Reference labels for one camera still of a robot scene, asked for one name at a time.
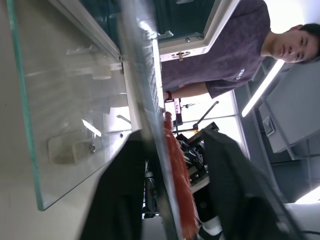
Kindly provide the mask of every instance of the man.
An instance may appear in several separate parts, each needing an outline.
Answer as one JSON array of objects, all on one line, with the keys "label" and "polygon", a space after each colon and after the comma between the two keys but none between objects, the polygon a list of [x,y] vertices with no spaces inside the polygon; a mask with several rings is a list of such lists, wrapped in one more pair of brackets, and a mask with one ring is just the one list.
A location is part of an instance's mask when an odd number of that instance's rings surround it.
[{"label": "man", "polygon": [[263,57],[307,62],[320,56],[319,46],[319,24],[275,34],[266,3],[242,0],[207,54],[162,63],[164,99],[205,93],[215,98],[249,82]]}]

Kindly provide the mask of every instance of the glass shelf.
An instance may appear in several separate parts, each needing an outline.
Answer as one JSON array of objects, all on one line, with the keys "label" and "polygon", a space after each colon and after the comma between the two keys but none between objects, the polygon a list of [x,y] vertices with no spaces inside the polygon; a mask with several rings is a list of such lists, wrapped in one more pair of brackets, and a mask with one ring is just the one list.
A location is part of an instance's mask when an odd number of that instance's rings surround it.
[{"label": "glass shelf", "polygon": [[7,0],[38,209],[107,164],[131,133],[122,65],[48,1]]}]

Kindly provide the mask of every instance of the purple t-shirt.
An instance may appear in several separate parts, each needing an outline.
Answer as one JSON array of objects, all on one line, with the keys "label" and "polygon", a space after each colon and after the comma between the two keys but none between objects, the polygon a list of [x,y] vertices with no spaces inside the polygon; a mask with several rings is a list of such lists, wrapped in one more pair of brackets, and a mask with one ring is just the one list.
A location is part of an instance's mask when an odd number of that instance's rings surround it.
[{"label": "purple t-shirt", "polygon": [[266,3],[241,0],[208,53],[162,63],[163,89],[206,82],[215,98],[249,82],[263,60],[269,31]]}]

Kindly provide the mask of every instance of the black cable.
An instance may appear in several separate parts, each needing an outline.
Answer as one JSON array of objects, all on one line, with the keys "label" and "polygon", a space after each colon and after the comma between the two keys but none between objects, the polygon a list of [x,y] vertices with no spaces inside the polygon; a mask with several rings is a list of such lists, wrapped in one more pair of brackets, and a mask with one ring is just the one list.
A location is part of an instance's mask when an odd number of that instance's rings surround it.
[{"label": "black cable", "polygon": [[318,231],[308,231],[308,230],[304,230],[302,231],[304,234],[314,234],[314,235],[320,235],[320,232]]}]

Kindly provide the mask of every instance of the black hair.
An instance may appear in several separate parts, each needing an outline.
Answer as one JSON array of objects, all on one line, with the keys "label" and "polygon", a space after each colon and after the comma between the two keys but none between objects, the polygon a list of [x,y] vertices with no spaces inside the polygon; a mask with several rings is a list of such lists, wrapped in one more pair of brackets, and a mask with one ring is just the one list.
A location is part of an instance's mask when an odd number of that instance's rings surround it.
[{"label": "black hair", "polygon": [[311,60],[311,62],[319,61],[320,60],[320,24],[317,23],[309,23],[303,25],[300,29],[300,31],[306,31],[310,35],[314,36],[318,40],[318,53],[316,56]]}]

